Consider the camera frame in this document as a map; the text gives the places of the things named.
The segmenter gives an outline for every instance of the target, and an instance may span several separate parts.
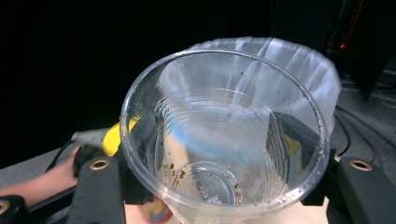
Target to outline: clear plastic cup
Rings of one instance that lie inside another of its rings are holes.
[[[120,131],[132,172],[181,223],[265,218],[306,196],[329,160],[304,86],[276,64],[225,49],[152,64],[125,98]]]

